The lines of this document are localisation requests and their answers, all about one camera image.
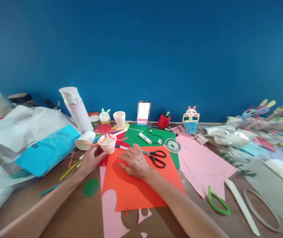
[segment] scissors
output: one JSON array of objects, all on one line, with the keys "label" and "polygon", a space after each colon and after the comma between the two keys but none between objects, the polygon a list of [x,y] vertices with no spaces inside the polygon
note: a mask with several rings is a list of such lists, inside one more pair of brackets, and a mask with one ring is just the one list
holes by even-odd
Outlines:
[{"label": "scissors", "polygon": [[145,150],[141,150],[141,151],[142,151],[143,154],[147,155],[152,160],[152,162],[154,163],[154,165],[157,168],[163,169],[165,167],[165,162],[163,162],[162,160],[157,159],[156,157],[152,156],[152,155],[155,155],[155,156],[160,157],[160,158],[166,158],[167,154],[164,151],[162,151],[162,150],[156,150],[156,151],[153,151],[153,152],[148,152],[148,151],[145,151]]}]

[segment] green paper circle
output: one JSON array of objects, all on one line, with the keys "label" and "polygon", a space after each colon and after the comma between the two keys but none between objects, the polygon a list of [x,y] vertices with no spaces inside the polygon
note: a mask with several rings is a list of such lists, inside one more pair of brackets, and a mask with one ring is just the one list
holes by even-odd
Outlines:
[{"label": "green paper circle", "polygon": [[96,178],[90,179],[83,188],[83,194],[85,197],[92,197],[99,188],[99,182]]}]

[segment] glue stick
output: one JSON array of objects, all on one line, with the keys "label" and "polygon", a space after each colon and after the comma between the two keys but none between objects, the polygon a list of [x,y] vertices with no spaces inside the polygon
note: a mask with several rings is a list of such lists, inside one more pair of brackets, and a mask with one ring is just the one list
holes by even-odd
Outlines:
[{"label": "glue stick", "polygon": [[142,134],[141,132],[138,134],[142,139],[144,139],[148,144],[151,144],[152,141],[146,137],[144,134]]}]

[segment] black scissors handle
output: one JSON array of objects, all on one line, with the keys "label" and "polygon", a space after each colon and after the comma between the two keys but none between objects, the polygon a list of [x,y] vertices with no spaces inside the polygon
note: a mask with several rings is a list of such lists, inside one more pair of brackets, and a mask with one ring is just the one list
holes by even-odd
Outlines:
[{"label": "black scissors handle", "polygon": [[150,152],[150,154],[155,155],[155,156],[160,157],[160,158],[166,158],[167,157],[167,154],[162,150],[156,150],[154,152]]},{"label": "black scissors handle", "polygon": [[148,157],[152,160],[152,162],[154,163],[154,165],[157,168],[163,169],[165,168],[165,162],[163,162],[162,160],[157,159],[156,157],[152,156],[152,155],[148,155]]}]

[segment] person's right hand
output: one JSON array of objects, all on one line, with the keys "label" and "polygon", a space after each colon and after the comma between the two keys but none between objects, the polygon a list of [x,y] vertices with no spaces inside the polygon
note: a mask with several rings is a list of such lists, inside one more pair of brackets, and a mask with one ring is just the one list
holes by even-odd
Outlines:
[{"label": "person's right hand", "polygon": [[127,174],[140,179],[145,179],[156,170],[149,166],[140,146],[137,144],[133,144],[133,146],[137,151],[134,148],[129,148],[119,156],[119,158],[125,161],[129,167],[122,163],[120,163],[119,166],[125,170]]}]

